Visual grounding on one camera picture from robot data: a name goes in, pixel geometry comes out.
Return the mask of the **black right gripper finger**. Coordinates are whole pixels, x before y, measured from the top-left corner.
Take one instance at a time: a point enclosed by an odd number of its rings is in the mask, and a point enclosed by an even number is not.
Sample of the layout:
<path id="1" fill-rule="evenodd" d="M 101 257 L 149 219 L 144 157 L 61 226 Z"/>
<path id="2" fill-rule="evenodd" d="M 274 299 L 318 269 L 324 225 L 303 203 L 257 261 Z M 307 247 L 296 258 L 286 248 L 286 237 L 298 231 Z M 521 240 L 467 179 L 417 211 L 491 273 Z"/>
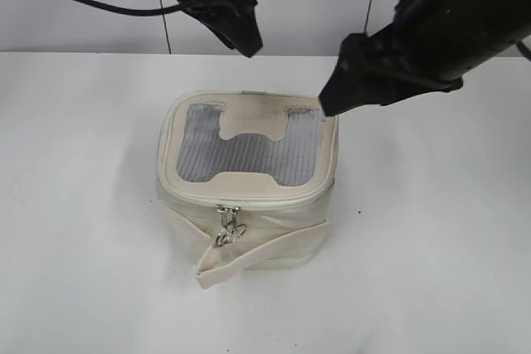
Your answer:
<path id="1" fill-rule="evenodd" d="M 326 116 L 337 116 L 352 108 L 348 59 L 340 56 L 336 66 L 319 93 L 319 102 Z"/>
<path id="2" fill-rule="evenodd" d="M 351 109 L 365 105 L 394 104 L 415 95 L 413 85 L 387 77 L 362 76 L 354 77 L 350 81 Z"/>

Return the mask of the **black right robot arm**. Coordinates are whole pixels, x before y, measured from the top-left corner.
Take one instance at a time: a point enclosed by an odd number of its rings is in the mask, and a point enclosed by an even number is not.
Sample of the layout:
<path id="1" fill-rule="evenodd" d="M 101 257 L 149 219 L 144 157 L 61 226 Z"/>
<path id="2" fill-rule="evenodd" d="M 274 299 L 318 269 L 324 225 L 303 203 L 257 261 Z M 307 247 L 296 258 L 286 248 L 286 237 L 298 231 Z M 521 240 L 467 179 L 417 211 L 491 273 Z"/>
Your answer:
<path id="1" fill-rule="evenodd" d="M 319 102 L 328 116 L 450 93 L 463 77 L 530 35 L 530 0 L 400 0 L 393 20 L 353 33 Z"/>

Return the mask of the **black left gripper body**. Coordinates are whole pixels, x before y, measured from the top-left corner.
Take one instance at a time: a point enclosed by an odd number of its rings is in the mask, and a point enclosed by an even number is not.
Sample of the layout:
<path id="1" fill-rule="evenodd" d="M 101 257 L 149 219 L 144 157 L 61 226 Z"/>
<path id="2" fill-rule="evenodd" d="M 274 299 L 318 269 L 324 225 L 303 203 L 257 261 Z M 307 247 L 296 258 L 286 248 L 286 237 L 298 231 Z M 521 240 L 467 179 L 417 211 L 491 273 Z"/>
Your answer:
<path id="1" fill-rule="evenodd" d="M 228 25 L 246 27 L 256 25 L 256 6 L 256 0 L 197 0 L 184 13 L 204 25 L 226 22 Z"/>

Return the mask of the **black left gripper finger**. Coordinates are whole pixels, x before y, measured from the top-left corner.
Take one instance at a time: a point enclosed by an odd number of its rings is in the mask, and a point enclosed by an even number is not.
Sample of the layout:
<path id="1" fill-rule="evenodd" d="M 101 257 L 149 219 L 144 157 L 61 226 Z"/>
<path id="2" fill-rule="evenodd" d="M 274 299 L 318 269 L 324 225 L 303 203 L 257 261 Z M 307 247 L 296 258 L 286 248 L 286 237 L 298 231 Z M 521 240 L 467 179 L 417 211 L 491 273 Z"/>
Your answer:
<path id="1" fill-rule="evenodd" d="M 230 50 L 237 49 L 231 40 L 231 22 L 236 14 L 197 14 L 195 19 L 207 27 L 227 48 Z"/>
<path id="2" fill-rule="evenodd" d="M 234 16 L 231 29 L 232 44 L 243 56 L 252 58 L 262 49 L 263 42 L 254 8 Z"/>

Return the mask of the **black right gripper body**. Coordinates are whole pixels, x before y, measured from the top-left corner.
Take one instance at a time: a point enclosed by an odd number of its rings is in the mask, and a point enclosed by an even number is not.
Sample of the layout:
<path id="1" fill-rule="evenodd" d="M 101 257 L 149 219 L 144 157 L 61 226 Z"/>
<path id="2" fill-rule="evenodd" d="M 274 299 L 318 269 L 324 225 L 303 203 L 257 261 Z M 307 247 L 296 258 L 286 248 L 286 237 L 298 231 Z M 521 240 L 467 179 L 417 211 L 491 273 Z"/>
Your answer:
<path id="1" fill-rule="evenodd" d="M 351 34 L 344 39 L 339 56 L 348 59 L 351 80 L 362 76 L 399 80 L 415 87 L 412 97 L 436 92 L 450 93 L 463 86 L 462 78 L 441 80 L 429 75 L 414 66 L 400 48 L 386 48 L 382 41 L 365 34 Z"/>

